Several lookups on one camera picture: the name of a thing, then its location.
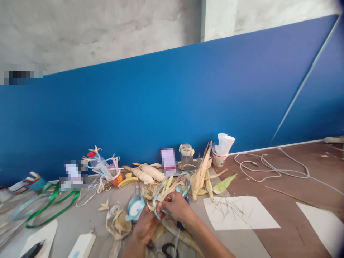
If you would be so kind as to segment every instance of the red bottle cap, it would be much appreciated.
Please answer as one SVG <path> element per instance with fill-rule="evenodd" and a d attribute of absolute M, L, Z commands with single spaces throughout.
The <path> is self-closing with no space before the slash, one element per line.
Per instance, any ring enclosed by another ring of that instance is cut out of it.
<path fill-rule="evenodd" d="M 95 152 L 89 152 L 89 153 L 87 154 L 87 156 L 88 156 L 89 158 L 93 158 L 95 155 L 96 155 Z"/>

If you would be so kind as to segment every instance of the brown floor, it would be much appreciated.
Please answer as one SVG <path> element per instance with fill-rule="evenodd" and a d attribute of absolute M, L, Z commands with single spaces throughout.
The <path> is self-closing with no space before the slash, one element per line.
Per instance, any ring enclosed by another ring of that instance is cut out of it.
<path fill-rule="evenodd" d="M 344 161 L 339 160 L 342 157 L 340 151 L 321 142 L 284 147 L 283 150 L 292 158 L 306 165 L 311 176 L 344 192 Z M 338 158 L 321 157 L 321 155 L 326 155 L 325 152 Z M 265 159 L 276 168 L 303 171 L 301 165 L 287 158 L 277 149 L 251 153 L 268 154 Z M 240 155 L 237 160 L 257 162 L 259 168 L 246 163 L 246 166 L 252 167 L 252 169 L 268 169 L 258 157 Z M 240 170 L 239 164 L 234 161 L 234 156 L 229 156 L 222 168 L 214 167 L 218 173 L 225 168 L 228 168 L 228 171 L 220 176 L 221 180 L 235 173 L 238 174 L 228 187 L 231 195 L 256 196 L 281 226 L 280 229 L 255 230 L 272 258 L 331 257 L 295 203 L 297 200 L 268 189 L 264 185 L 291 194 L 317 207 L 330 210 L 342 221 L 344 221 L 344 196 L 310 178 L 300 179 L 283 175 L 279 178 L 266 179 L 261 183 L 249 181 Z M 274 175 L 273 172 L 247 171 L 246 173 L 257 180 Z"/>

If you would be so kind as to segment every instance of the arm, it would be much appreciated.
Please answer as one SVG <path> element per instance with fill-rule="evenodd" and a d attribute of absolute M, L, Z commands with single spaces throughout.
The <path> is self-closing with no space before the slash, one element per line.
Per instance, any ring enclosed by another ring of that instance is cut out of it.
<path fill-rule="evenodd" d="M 146 246 L 160 222 L 146 205 L 134 227 L 129 244 L 126 246 L 122 258 L 144 258 Z"/>
<path fill-rule="evenodd" d="M 197 216 L 180 193 L 173 192 L 168 197 L 172 201 L 163 201 L 160 205 L 163 209 L 168 210 L 174 219 L 184 225 L 187 231 L 194 237 L 204 257 L 235 258 Z"/>

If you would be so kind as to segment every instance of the blue partition board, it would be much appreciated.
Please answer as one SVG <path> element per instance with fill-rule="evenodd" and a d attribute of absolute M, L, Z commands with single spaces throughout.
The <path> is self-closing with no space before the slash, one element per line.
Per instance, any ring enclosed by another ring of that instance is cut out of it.
<path fill-rule="evenodd" d="M 272 145 L 340 135 L 344 135 L 343 17 Z"/>
<path fill-rule="evenodd" d="M 264 148 L 335 20 L 70 70 L 33 85 L 3 85 L 0 184 L 29 171 L 47 180 L 65 176 L 63 163 L 94 145 L 105 158 L 121 156 L 122 165 L 160 162 L 163 147 L 174 147 L 179 159 L 182 143 L 203 153 L 217 133 L 236 138 L 231 152 Z"/>

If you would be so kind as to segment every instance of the white cable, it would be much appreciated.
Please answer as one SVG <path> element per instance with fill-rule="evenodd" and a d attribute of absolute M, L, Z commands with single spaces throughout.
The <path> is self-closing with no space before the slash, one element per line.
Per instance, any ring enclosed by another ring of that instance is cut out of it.
<path fill-rule="evenodd" d="M 272 166 L 263 156 L 266 156 L 267 154 L 263 154 L 263 155 L 256 155 L 256 154 L 250 154 L 250 153 L 239 153 L 237 154 L 235 157 L 234 157 L 234 160 L 235 162 L 237 162 L 239 165 L 240 165 L 240 169 L 241 171 L 246 175 L 248 176 L 249 178 L 251 178 L 253 181 L 256 181 L 256 182 L 263 182 L 265 179 L 268 179 L 268 178 L 272 178 L 272 177 L 281 177 L 282 174 L 285 174 L 287 176 L 292 176 L 292 177 L 297 177 L 297 178 L 311 178 L 311 179 L 314 179 L 315 181 L 318 181 L 319 183 L 322 183 L 330 188 L 332 188 L 333 190 L 336 190 L 337 192 L 339 192 L 341 195 L 344 195 L 344 193 L 342 193 L 341 191 L 339 191 L 337 188 L 334 188 L 333 186 L 331 185 L 328 185 L 326 183 L 324 183 L 323 181 L 320 181 L 319 179 L 316 179 L 314 177 L 311 177 L 310 176 L 310 173 L 308 171 L 308 168 L 302 164 L 301 162 L 293 159 L 292 157 L 290 157 L 287 153 L 285 153 L 285 151 L 283 151 L 279 146 L 276 146 L 276 148 L 280 151 L 282 151 L 288 158 L 292 159 L 293 161 L 297 162 L 298 164 L 300 164 L 301 166 L 303 166 L 305 168 L 305 173 L 304 172 L 301 172 L 301 171 L 297 171 L 297 170 L 290 170 L 290 169 L 277 169 L 275 168 L 274 166 Z M 250 156 L 255 156 L 255 157 L 259 157 L 261 159 L 261 162 L 267 166 L 268 168 L 270 168 L 271 170 L 255 170 L 255 169 L 250 169 L 248 167 L 246 167 L 245 165 L 243 165 L 244 163 L 251 163 L 255 166 L 258 166 L 258 164 L 256 162 L 253 162 L 253 161 L 243 161 L 243 162 L 239 162 L 237 161 L 237 157 L 239 155 L 250 155 Z M 263 178 L 262 180 L 256 180 L 254 179 L 253 177 L 249 176 L 248 174 L 245 173 L 245 171 L 243 170 L 243 167 L 246 168 L 247 170 L 250 170 L 250 171 L 254 171 L 254 172 L 276 172 L 278 173 L 278 175 L 276 176 L 268 176 L 268 177 L 265 177 Z M 289 174 L 287 172 L 296 172 L 296 173 L 300 173 L 300 174 L 303 174 L 304 176 L 296 176 L 296 175 L 292 175 L 292 174 Z"/>
<path fill-rule="evenodd" d="M 97 180 L 100 180 L 100 176 L 97 176 L 93 180 L 93 182 L 88 186 L 86 193 L 84 193 L 83 195 L 79 195 L 79 198 L 78 198 L 78 200 L 76 201 L 76 204 L 75 204 L 76 207 L 80 208 L 80 207 L 84 206 L 86 203 L 88 203 L 96 195 L 97 187 L 99 185 L 99 183 L 96 183 Z M 94 194 L 84 204 L 78 205 L 78 202 L 87 194 L 87 192 L 89 191 L 90 188 L 94 188 L 95 189 Z"/>

